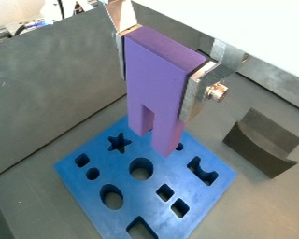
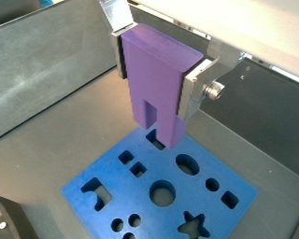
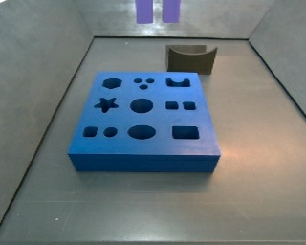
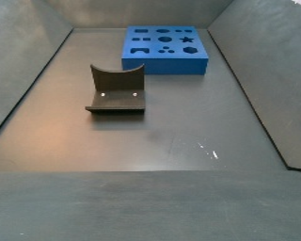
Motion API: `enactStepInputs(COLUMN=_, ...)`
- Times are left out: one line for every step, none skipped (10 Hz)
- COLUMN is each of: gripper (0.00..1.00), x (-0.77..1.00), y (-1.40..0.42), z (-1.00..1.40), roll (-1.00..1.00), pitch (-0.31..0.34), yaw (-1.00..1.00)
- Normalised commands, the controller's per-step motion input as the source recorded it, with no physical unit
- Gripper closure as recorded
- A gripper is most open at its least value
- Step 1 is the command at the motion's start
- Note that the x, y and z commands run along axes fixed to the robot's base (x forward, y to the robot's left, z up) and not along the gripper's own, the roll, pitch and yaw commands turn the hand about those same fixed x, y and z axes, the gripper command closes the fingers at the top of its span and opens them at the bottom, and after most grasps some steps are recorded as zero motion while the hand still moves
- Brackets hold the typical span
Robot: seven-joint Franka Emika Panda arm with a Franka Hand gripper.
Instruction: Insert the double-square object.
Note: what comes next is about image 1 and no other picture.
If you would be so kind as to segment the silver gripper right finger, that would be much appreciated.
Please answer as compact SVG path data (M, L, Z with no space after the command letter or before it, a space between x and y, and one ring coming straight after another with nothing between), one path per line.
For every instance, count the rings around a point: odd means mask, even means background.
M177 117L181 121L190 121L208 100L220 102L228 88L224 79L232 75L247 60L247 53L216 39L211 50L211 60L203 64L190 76Z

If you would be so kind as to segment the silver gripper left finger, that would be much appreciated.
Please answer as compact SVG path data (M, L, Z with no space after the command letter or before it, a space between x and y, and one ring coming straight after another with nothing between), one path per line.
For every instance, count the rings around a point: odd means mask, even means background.
M104 8L115 29L121 79L125 79L124 36L140 28L131 0L105 0Z

